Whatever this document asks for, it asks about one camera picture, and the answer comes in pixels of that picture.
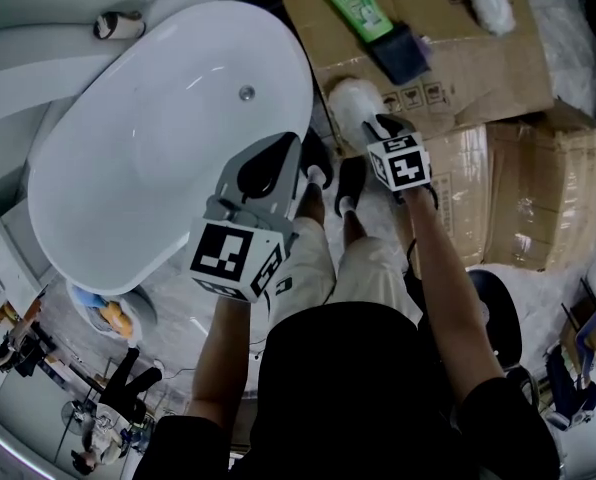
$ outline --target cable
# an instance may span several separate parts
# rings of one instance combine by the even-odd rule
[[[262,343],[263,341],[267,341],[267,338],[264,338],[260,341],[254,341],[253,343],[250,343],[249,346],[251,347],[252,345],[258,345],[258,344]],[[255,352],[253,350],[250,350],[249,352],[252,354],[256,354],[256,360],[258,360],[258,358],[260,357],[260,354],[262,354],[264,351],[265,351],[265,349],[263,348],[262,350],[259,350],[258,352]],[[196,371],[196,369],[195,368],[182,368],[182,369],[178,370],[178,373],[176,373],[175,375],[172,375],[171,377],[164,377],[162,380],[175,379],[182,372],[193,372],[193,371]]]
[[[182,372],[193,372],[195,371],[195,368],[182,368],[181,370],[178,370],[178,373],[176,373],[176,375],[172,376],[172,377],[165,377],[162,380],[171,380],[171,379],[175,379],[176,377],[178,377],[178,375],[180,375]]]

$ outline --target white brush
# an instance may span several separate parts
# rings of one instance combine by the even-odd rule
[[[378,88],[368,80],[347,78],[329,94],[329,107],[334,113],[342,138],[358,154],[364,154],[367,140],[362,123],[368,122],[376,133],[389,138],[389,133],[376,120],[376,114],[388,114]]]
[[[480,26],[497,36],[516,28],[514,11],[509,0],[471,0]]]

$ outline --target sneaker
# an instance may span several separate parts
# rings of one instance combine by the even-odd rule
[[[154,368],[158,368],[160,370],[163,379],[166,377],[165,365],[162,363],[162,361],[154,359]]]
[[[302,142],[302,156],[300,157],[300,170],[305,176],[307,176],[307,169],[312,165],[320,167],[327,178],[322,189],[328,189],[331,182],[334,180],[334,168],[329,159],[329,152],[321,138],[318,137],[312,128],[309,128],[305,140]]]
[[[347,158],[340,165],[340,179],[338,181],[338,193],[336,194],[335,209],[338,217],[340,213],[340,201],[343,197],[349,196],[354,201],[354,207],[358,207],[360,194],[365,188],[367,178],[367,162],[364,156]]]

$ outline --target black shirt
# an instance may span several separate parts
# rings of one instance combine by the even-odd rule
[[[233,477],[559,477],[545,423],[507,379],[476,387],[452,428],[434,406],[416,327],[368,303],[309,309],[278,324],[260,366],[251,450]],[[229,439],[202,418],[158,424],[135,479],[227,475]]]

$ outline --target label on box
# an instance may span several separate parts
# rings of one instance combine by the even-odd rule
[[[447,231],[447,234],[453,238],[454,213],[451,201],[451,173],[434,176],[431,184],[438,195],[438,211],[440,212],[442,225]]]

